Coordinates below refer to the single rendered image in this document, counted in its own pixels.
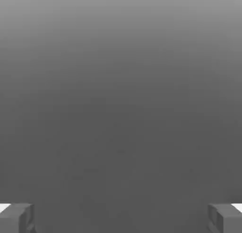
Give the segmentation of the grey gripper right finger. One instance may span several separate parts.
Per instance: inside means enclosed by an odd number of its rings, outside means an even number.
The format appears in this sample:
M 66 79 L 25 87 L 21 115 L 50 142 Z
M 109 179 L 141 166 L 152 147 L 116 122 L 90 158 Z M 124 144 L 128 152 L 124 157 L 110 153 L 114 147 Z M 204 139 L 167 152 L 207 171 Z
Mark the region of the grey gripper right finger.
M 209 204 L 208 233 L 242 233 L 242 203 Z

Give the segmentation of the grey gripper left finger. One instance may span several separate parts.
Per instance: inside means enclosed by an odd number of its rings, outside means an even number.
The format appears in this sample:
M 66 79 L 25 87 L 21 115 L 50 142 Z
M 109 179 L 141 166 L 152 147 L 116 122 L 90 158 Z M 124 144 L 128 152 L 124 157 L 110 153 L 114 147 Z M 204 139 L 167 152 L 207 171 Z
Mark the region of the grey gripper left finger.
M 36 233 L 32 203 L 0 203 L 0 233 Z

